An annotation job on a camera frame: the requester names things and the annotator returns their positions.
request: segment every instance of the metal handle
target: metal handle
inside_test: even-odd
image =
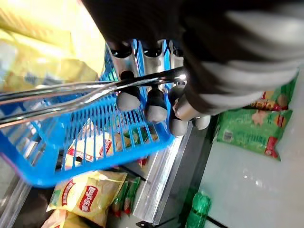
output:
[[[115,91],[119,91],[129,86],[150,86],[153,84],[171,83],[185,80],[186,70],[183,67],[176,69],[146,75],[143,77],[125,79],[117,82],[102,83],[102,82],[88,82],[88,83],[71,83],[65,85],[54,85],[42,89],[26,91],[16,93],[3,94],[0,96],[2,104],[12,103],[16,101],[24,101],[36,98],[45,98],[58,95],[67,95],[71,93],[83,93],[92,91],[80,98],[72,101],[56,104],[43,109],[25,112],[21,114],[9,115],[0,118],[0,128],[17,125],[29,121],[38,119],[44,119],[48,117],[58,116],[64,113],[73,112],[77,109],[81,109],[92,102],[107,96]],[[21,98],[21,95],[27,94],[25,98]]]

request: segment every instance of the snack package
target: snack package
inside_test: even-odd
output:
[[[275,146],[282,138],[292,111],[238,109],[224,112],[218,120],[217,141],[239,146],[280,161]]]
[[[135,200],[136,191],[140,183],[140,177],[134,178],[134,180],[129,180],[129,189],[124,199],[123,211],[126,214],[130,214],[133,209],[133,204]]]
[[[290,83],[277,88],[275,91],[266,91],[261,99],[253,102],[250,108],[265,111],[287,110],[295,89],[296,78]]]
[[[0,5],[0,28],[56,46],[42,53],[65,51],[102,73],[105,40],[80,0],[0,0]]]
[[[81,218],[67,210],[56,209],[41,228],[90,228]]]
[[[123,210],[123,206],[124,206],[124,197],[125,197],[125,194],[127,192],[128,185],[129,185],[129,182],[126,180],[123,183],[123,186],[120,189],[118,195],[116,196],[113,203],[111,204],[112,212],[114,213],[114,215],[116,217],[121,216],[121,211]]]
[[[65,209],[105,227],[108,207],[122,187],[126,173],[94,171],[58,184],[47,211]]]
[[[87,161],[94,161],[94,149],[95,158],[101,159],[106,156],[113,155],[113,143],[112,137],[108,132],[99,131],[97,126],[89,118],[85,125],[83,126],[81,132],[77,136],[67,151],[67,154],[74,156],[76,152],[76,157],[84,158]]]
[[[10,92],[94,81],[97,73],[66,50],[0,28],[0,78],[0,91]]]

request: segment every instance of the plastic bottle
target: plastic bottle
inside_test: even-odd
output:
[[[203,228],[211,207],[211,198],[203,191],[195,194],[185,228]]]

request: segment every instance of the yellow packaging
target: yellow packaging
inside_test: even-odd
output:
[[[98,75],[103,71],[105,40],[80,0],[0,0],[0,5],[0,28],[57,46]]]
[[[47,211],[65,209],[105,227],[108,207],[118,194],[126,173],[94,171],[57,185]]]
[[[94,81],[97,73],[65,50],[0,29],[0,90]]]
[[[55,210],[41,228],[90,228],[81,218],[67,210]]]

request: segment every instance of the shopping basket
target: shopping basket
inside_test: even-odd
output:
[[[141,55],[139,50],[136,61],[139,74],[143,75]],[[101,80],[117,80],[109,54],[105,55],[105,66]],[[169,53],[165,55],[165,66],[170,68]],[[143,87],[140,90],[141,106],[129,112],[117,109],[116,94],[113,93],[71,113],[2,128],[1,156],[30,185],[50,187],[75,175],[108,169],[164,149],[173,140],[168,121],[146,122],[143,109],[147,94]],[[2,116],[7,116],[83,95],[5,104],[0,109]],[[170,110],[167,95],[165,100]],[[77,153],[77,147],[82,147],[83,154]]]

